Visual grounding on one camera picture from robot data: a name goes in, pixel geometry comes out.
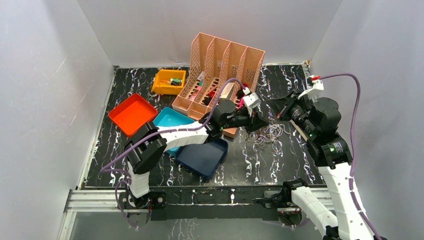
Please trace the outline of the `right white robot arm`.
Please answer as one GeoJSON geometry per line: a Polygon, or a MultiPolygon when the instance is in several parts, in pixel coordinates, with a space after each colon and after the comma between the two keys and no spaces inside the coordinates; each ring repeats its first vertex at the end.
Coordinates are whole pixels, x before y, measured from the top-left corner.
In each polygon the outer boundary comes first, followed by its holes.
{"type": "Polygon", "coordinates": [[[300,207],[324,240],[381,240],[362,208],[351,174],[353,155],[337,132],[341,120],[338,103],[327,97],[311,100],[291,92],[268,100],[267,105],[277,120],[293,121],[306,135],[307,150],[324,178],[333,211],[314,196],[302,179],[284,182],[282,202],[288,207],[300,207]]]}

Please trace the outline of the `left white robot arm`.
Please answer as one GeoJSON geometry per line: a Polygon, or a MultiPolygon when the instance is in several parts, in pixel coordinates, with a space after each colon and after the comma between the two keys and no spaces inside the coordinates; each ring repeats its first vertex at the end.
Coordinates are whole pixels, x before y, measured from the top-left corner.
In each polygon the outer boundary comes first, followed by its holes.
{"type": "Polygon", "coordinates": [[[244,128],[248,133],[270,124],[259,111],[260,100],[244,100],[236,107],[231,100],[216,104],[200,120],[178,126],[144,124],[127,142],[123,157],[128,161],[128,199],[134,207],[144,208],[149,203],[150,171],[158,164],[163,153],[178,147],[204,145],[221,138],[223,130],[244,128]]]}

